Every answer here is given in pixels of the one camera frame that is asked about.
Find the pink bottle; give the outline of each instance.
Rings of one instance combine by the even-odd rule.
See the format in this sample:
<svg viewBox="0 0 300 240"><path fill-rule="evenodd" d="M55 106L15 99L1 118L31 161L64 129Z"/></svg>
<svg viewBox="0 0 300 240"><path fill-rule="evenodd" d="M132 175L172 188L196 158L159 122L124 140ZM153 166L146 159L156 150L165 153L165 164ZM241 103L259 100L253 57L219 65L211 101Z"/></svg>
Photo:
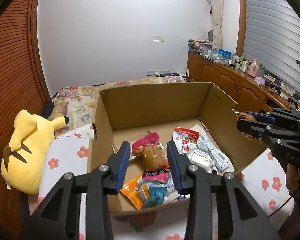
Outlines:
<svg viewBox="0 0 300 240"><path fill-rule="evenodd" d="M259 72L258 60L254 59L250 65L248 74L252 77L256 77L258 75L258 72Z"/></svg>

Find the human hand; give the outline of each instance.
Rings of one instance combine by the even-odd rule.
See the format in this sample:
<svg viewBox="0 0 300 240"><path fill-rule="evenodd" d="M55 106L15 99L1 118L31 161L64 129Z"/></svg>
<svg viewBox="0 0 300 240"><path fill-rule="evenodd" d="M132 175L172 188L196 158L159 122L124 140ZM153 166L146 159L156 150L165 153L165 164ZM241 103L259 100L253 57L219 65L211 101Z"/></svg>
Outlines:
<svg viewBox="0 0 300 240"><path fill-rule="evenodd" d="M287 189L292 193L299 187L300 169L288 164L286 174Z"/></svg>

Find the white wall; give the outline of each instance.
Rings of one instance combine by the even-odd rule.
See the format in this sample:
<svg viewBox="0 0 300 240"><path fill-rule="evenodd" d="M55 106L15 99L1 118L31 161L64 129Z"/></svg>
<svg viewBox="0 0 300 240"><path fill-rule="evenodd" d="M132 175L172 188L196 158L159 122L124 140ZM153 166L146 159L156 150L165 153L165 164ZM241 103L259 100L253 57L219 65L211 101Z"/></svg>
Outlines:
<svg viewBox="0 0 300 240"><path fill-rule="evenodd" d="M212 30L209 13L206 0L39 0L39 51L50 94L144 78L146 70L183 72L187 40L206 39Z"/></svg>
<svg viewBox="0 0 300 240"><path fill-rule="evenodd" d="M240 17L240 0L224 0L223 10L223 48L236 51Z"/></svg>

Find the open cardboard box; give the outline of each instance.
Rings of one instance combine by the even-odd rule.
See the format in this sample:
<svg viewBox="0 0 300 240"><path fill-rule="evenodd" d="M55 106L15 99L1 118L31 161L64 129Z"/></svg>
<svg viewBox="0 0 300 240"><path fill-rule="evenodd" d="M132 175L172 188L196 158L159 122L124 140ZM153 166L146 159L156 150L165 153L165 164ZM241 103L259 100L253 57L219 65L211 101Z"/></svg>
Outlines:
<svg viewBox="0 0 300 240"><path fill-rule="evenodd" d="M103 90L95 108L96 140L90 142L88 171L106 163L114 154L112 145L119 149L122 141L150 130L158 132L166 147L175 127L192 128L196 124L208 131L211 141L229 157L235 171L242 171L266 145L247 140L237 130L237 117L232 110L235 107L236 102L210 82L142 84ZM131 163L125 183L140 173L141 168ZM113 216L162 208L138 211L121 193L108 196L108 203Z"/></svg>

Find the pikachu plush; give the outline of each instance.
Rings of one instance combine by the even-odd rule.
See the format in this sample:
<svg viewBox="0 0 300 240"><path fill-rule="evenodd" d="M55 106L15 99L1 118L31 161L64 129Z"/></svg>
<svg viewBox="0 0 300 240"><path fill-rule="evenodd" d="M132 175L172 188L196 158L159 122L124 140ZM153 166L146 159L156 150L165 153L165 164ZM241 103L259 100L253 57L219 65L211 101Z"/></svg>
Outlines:
<svg viewBox="0 0 300 240"><path fill-rule="evenodd" d="M31 195L37 195L47 149L54 140L54 130L69 122L66 116L53 121L21 110L14 120L14 132L3 150L2 176L6 182Z"/></svg>

